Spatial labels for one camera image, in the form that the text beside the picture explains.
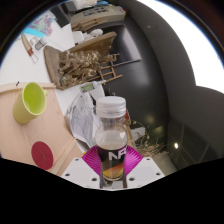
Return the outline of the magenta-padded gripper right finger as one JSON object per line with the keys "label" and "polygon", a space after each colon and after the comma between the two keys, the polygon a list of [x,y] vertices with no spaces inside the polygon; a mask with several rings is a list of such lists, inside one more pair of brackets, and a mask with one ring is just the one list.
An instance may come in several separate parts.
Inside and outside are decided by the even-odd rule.
{"label": "magenta-padded gripper right finger", "polygon": [[127,148],[124,174],[127,189],[143,187],[164,177],[151,157],[143,157],[132,147]]}

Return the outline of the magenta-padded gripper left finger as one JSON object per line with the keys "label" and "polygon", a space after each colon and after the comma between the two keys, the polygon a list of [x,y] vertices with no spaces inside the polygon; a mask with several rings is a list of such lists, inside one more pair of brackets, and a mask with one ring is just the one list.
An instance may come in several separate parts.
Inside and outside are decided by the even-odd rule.
{"label": "magenta-padded gripper left finger", "polygon": [[75,157],[65,169],[62,178],[84,188],[100,188],[100,158],[96,147],[82,157]]}

